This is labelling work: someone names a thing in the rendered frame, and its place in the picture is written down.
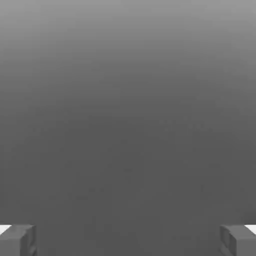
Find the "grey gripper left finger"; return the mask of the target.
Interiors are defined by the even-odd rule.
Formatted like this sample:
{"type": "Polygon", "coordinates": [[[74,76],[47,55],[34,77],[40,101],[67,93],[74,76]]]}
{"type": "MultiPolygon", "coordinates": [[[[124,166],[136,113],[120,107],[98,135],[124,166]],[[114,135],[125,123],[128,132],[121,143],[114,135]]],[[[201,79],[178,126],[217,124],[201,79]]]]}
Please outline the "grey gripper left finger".
{"type": "Polygon", "coordinates": [[[38,256],[37,226],[0,224],[0,256],[38,256]]]}

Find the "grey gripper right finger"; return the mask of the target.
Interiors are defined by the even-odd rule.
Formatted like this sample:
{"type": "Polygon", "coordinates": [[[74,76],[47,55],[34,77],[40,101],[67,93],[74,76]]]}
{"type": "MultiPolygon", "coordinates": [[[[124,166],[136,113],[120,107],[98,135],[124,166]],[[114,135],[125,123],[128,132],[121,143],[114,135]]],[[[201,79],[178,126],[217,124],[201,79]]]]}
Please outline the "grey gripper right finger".
{"type": "Polygon", "coordinates": [[[219,235],[223,256],[256,256],[256,224],[221,225],[219,235]]]}

